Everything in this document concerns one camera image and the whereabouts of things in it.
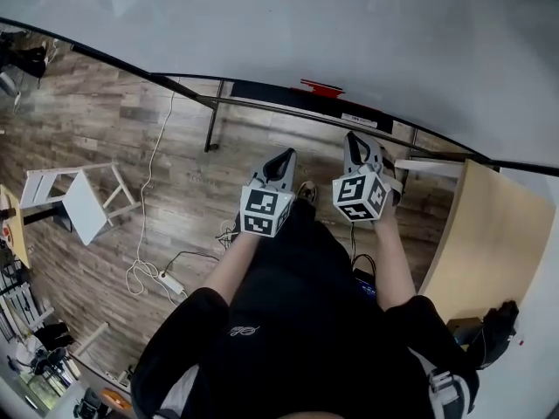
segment black shirt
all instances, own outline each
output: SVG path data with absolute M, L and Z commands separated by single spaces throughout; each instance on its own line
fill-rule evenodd
M 414 297 L 384 313 L 354 280 L 343 247 L 316 228 L 312 238 L 264 240 L 231 307 L 209 288 L 177 307 L 136 369 L 139 417 L 151 417 L 196 364 L 183 418 L 432 417 L 408 347 L 462 375 L 474 398 L 475 370 L 431 301 Z

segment wooden floor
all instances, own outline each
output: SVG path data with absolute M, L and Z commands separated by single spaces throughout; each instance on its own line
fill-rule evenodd
M 200 93 L 217 90 L 214 81 L 181 82 Z M 5 130 L 0 135 L 1 183 L 21 194 L 26 170 L 116 160 L 128 186 L 139 195 L 169 111 L 171 92 L 69 52 L 67 45 L 49 65 L 40 88 L 36 79 L 26 76 L 23 89 L 17 114 L 11 113 L 12 100 L 0 96 L 0 129 Z M 237 213 L 240 189 L 252 164 L 274 147 L 297 149 L 296 185 L 308 179 L 318 184 L 318 219 L 349 250 L 349 225 L 331 203 L 331 181 L 342 173 L 344 129 L 221 106 L 214 134 L 219 150 L 205 154 L 209 120 L 210 109 L 180 95 L 173 99 L 154 160 L 153 180 L 145 191 L 147 234 L 140 250 L 142 259 L 161 269 L 179 251 L 223 254 L 215 239 L 220 225 Z M 411 138 L 407 127 L 397 126 L 396 133 Z M 424 135 L 418 141 L 433 143 Z M 390 150 L 401 157 L 407 154 L 405 148 L 390 145 Z M 106 175 L 94 181 L 107 193 L 116 186 Z M 409 176 L 397 217 L 416 285 L 429 268 L 451 203 L 452 192 L 444 182 Z M 89 352 L 101 368 L 113 374 L 136 363 L 173 309 L 163 289 L 148 277 L 140 275 L 145 285 L 140 296 L 131 295 L 125 284 L 127 268 L 136 258 L 141 221 L 138 210 L 89 247 L 51 221 L 26 227 L 34 291 L 52 302 L 78 342 L 101 322 L 110 323 L 109 333 Z M 356 240 L 358 252 L 374 257 L 373 230 L 357 228 Z M 171 271 L 192 291 L 212 266 L 207 258 L 181 256 Z M 136 282 L 130 284 L 140 290 Z

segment sneaker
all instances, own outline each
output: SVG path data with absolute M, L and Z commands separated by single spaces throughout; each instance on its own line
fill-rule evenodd
M 310 180 L 303 182 L 303 184 L 299 187 L 299 192 L 297 193 L 298 199 L 303 199 L 309 202 L 311 205 L 314 206 L 316 202 L 316 195 L 318 193 L 318 189 L 316 185 L 312 183 Z

